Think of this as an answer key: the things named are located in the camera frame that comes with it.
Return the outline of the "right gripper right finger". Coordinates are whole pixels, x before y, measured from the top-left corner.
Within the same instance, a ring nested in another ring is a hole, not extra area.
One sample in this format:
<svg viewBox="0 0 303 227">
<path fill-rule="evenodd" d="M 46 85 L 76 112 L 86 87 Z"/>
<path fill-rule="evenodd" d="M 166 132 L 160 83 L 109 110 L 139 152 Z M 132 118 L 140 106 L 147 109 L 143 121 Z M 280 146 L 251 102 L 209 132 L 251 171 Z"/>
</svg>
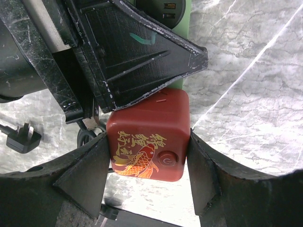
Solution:
<svg viewBox="0 0 303 227">
<path fill-rule="evenodd" d="M 303 172 L 273 176 L 246 167 L 191 133 L 187 166 L 203 227 L 300 227 Z"/>
</svg>

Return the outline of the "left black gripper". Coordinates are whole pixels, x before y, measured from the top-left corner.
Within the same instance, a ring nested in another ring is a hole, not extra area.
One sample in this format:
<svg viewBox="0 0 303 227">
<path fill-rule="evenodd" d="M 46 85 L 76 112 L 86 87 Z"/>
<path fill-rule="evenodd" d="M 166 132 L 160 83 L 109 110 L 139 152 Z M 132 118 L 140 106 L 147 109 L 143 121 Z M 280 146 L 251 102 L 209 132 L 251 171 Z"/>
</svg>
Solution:
<svg viewBox="0 0 303 227">
<path fill-rule="evenodd" d="M 66 123 L 98 124 L 79 39 L 63 0 L 0 3 L 0 101 L 48 89 Z"/>
</svg>

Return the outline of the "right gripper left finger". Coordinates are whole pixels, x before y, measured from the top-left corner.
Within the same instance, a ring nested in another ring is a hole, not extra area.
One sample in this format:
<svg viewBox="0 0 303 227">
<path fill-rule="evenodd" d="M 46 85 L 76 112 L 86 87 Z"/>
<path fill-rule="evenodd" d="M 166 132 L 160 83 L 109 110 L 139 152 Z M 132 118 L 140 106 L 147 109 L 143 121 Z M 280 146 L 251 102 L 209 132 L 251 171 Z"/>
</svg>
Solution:
<svg viewBox="0 0 303 227">
<path fill-rule="evenodd" d="M 25 172 L 0 176 L 3 227 L 92 227 L 110 162 L 107 135 Z"/>
</svg>

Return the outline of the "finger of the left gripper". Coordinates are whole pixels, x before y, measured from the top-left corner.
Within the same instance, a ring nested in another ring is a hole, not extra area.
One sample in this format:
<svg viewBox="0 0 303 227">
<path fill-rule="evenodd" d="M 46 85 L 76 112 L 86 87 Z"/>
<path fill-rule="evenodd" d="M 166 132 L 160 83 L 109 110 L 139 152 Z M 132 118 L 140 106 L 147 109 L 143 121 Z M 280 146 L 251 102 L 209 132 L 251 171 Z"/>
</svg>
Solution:
<svg viewBox="0 0 303 227">
<path fill-rule="evenodd" d="M 130 107 L 208 66 L 204 47 L 182 38 L 125 0 L 67 0 L 74 49 L 105 113 Z"/>
</svg>

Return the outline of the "green power strip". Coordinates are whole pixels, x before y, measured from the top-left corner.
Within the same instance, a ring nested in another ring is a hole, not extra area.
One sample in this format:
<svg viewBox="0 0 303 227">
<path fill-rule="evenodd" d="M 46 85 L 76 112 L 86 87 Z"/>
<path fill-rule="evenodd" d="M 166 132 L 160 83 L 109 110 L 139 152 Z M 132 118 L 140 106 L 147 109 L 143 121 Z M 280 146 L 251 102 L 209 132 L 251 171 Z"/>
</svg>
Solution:
<svg viewBox="0 0 303 227">
<path fill-rule="evenodd" d="M 136 8 L 187 39 L 191 13 L 190 0 L 132 0 Z"/>
</svg>

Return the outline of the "red cube adapter fish print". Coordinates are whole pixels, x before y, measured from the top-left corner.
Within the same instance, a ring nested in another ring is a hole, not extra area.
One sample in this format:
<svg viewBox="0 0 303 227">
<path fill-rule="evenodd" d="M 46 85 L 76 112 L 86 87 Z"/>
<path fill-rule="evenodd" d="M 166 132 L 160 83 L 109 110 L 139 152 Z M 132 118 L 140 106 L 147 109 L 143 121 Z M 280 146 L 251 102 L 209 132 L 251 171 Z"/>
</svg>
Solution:
<svg viewBox="0 0 303 227">
<path fill-rule="evenodd" d="M 164 88 L 131 107 L 112 112 L 107 137 L 115 173 L 178 181 L 184 173 L 190 139 L 188 94 Z"/>
</svg>

